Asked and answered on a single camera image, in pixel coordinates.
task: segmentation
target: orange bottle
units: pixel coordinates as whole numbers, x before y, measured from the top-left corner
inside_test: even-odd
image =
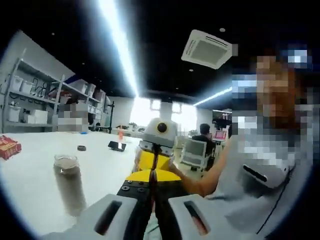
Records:
[[[120,131],[118,133],[119,136],[119,142],[122,141],[122,139],[124,138],[124,130],[122,129],[122,126],[120,126]]]

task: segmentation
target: white table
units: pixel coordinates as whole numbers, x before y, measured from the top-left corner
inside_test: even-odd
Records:
[[[109,141],[117,141],[118,136],[103,132],[5,135],[21,143],[22,151],[7,161],[1,158],[1,186],[17,216],[36,235],[63,232],[76,223],[76,218],[65,212],[56,184],[56,154],[77,156],[89,207],[107,194],[117,194],[133,169],[135,148],[140,141],[124,137],[127,146],[119,152],[108,148]],[[85,145],[86,151],[78,151],[78,145]]]

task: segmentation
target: black phone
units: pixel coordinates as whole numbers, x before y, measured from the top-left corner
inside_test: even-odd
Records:
[[[117,141],[110,141],[108,147],[115,151],[123,152],[126,149],[127,144]]]

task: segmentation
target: white wall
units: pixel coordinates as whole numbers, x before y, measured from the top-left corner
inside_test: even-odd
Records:
[[[134,106],[134,98],[127,97],[109,97],[110,101],[114,101],[114,110],[112,117],[112,127],[115,128],[119,125],[127,126],[130,122],[130,115]],[[200,133],[200,124],[209,124],[212,133],[215,132],[215,125],[212,124],[212,111],[208,109],[197,108],[197,131]],[[161,102],[160,118],[164,120],[171,120],[172,103]]]
[[[49,76],[59,80],[61,79],[62,75],[65,75],[65,79],[74,75],[74,73],[70,69],[68,69],[61,62],[55,59],[52,55],[50,55],[47,51],[45,51],[42,47],[35,43],[30,37],[28,37],[22,31],[19,31],[12,38],[0,62],[0,105],[4,104],[4,92],[8,86],[8,82],[5,80],[8,79],[8,75],[12,72],[17,59],[22,56],[24,49],[26,49],[26,52],[23,56],[23,60],[39,69],[40,71],[48,74]],[[39,109],[39,105],[29,103],[28,101],[21,102],[21,106],[26,109]],[[0,126],[2,126],[2,114],[3,113],[1,110]],[[37,127],[7,127],[6,131],[39,132],[40,129]]]
[[[200,124],[209,124],[210,125],[210,132],[215,133],[216,128],[215,125],[212,123],[212,110],[208,109],[202,109],[202,108],[197,108],[196,109],[196,130],[200,134]]]
[[[134,98],[110,96],[109,99],[111,103],[114,101],[111,127],[115,128],[119,125],[128,126],[134,106]]]
[[[162,101],[160,105],[160,118],[165,121],[170,121],[171,115],[172,115],[172,103]]]

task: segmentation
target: red snack box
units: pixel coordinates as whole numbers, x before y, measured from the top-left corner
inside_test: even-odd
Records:
[[[8,160],[12,155],[21,152],[21,144],[11,138],[2,135],[0,136],[0,157]]]

